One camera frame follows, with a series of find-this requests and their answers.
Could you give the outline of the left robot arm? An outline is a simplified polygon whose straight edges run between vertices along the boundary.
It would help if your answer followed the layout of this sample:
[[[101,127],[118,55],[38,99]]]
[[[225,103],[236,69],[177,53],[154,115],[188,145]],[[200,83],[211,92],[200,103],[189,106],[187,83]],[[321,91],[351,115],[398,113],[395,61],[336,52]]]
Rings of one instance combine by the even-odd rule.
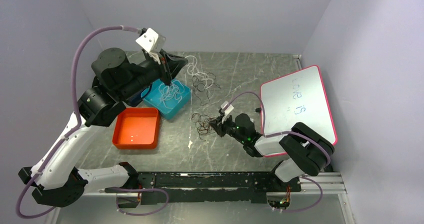
[[[140,186],[139,174],[127,162],[98,169],[79,169],[77,161],[101,131],[127,107],[142,102],[142,92],[155,81],[169,84],[187,65],[186,58],[159,51],[158,60],[145,52],[144,61],[132,63],[124,50],[102,51],[91,64],[95,80],[77,101],[66,128],[56,143],[34,166],[18,175],[27,188],[33,187],[37,204],[63,208],[83,194],[105,189],[132,192]]]

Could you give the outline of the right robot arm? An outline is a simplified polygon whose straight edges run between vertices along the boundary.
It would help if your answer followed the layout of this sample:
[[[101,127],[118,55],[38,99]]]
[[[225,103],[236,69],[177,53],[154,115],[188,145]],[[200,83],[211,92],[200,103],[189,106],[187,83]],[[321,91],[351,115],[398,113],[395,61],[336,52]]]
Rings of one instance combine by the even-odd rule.
[[[232,137],[242,144],[245,152],[254,158],[263,158],[286,153],[272,170],[270,186],[282,191],[289,181],[304,174],[316,177],[331,162],[335,147],[327,139],[302,122],[297,122],[288,131],[265,136],[255,129],[250,117],[239,114],[235,119],[223,115],[209,121],[211,128],[220,136]]]

